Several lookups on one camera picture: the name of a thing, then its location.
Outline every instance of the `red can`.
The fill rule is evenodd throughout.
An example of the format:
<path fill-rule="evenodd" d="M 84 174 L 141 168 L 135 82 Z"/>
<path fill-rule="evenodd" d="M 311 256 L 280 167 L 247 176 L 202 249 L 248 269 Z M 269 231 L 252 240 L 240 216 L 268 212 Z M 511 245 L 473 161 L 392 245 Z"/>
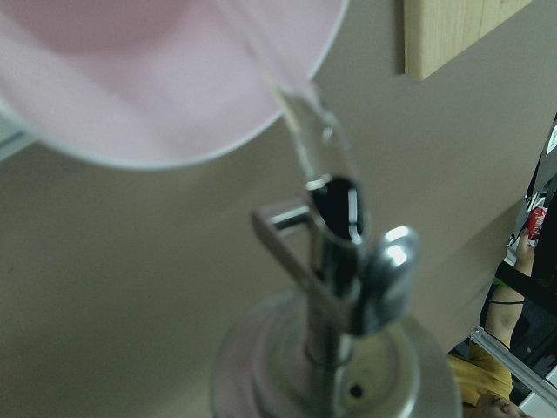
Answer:
<path fill-rule="evenodd" d="M 540 237 L 543 219 L 546 217 L 547 209 L 545 207 L 536 207 L 530 212 L 526 227 L 528 228 L 528 239 L 534 240 Z"/>

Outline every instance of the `yellow shirt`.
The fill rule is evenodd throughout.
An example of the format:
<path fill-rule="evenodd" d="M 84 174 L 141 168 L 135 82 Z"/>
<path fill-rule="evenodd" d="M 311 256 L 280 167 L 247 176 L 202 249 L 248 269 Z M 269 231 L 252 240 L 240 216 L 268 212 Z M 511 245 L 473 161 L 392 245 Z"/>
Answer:
<path fill-rule="evenodd" d="M 510 341 L 504 342 L 509 347 Z M 482 347 L 471 343 L 469 358 L 449 354 L 448 359 L 463 403 L 475 406 L 483 394 L 497 394 L 509 398 L 513 390 L 511 373 Z"/>

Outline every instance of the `person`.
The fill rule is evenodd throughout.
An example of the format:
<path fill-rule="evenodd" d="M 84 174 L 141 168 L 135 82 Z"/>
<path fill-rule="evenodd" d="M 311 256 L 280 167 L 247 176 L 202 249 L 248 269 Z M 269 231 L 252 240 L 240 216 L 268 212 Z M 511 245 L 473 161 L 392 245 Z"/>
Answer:
<path fill-rule="evenodd" d="M 532 274 L 534 246 L 528 245 L 528 230 L 520 233 L 514 268 L 526 276 Z M 523 302 L 524 297 L 510 287 L 499 284 L 492 300 Z M 484 329 L 510 347 L 514 327 L 522 313 L 521 304 L 490 304 Z M 511 373 L 483 348 L 470 343 L 468 358 L 449 354 L 449 363 L 460 388 L 463 418 L 532 418 L 509 396 L 513 389 Z"/>

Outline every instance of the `metal rod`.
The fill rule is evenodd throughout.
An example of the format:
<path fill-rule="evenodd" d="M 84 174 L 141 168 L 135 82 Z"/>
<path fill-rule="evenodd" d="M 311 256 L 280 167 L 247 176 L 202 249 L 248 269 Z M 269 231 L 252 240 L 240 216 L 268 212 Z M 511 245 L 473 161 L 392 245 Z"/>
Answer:
<path fill-rule="evenodd" d="M 557 388 L 551 382 L 537 375 L 484 328 L 477 326 L 470 334 L 470 339 L 500 361 L 517 379 L 557 410 Z"/>

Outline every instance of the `metal handle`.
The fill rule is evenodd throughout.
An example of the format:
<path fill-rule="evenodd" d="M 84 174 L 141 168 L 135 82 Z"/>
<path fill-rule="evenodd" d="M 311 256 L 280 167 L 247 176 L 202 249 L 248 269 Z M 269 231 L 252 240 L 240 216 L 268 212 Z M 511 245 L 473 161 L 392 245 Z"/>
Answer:
<path fill-rule="evenodd" d="M 265 206 L 252 214 L 260 241 L 308 294 L 314 306 L 341 332 L 366 335 L 396 320 L 407 309 L 418 257 L 417 234 L 400 226 L 385 234 L 348 294 L 335 295 L 285 240 L 307 229 L 312 209 L 305 198 Z"/>

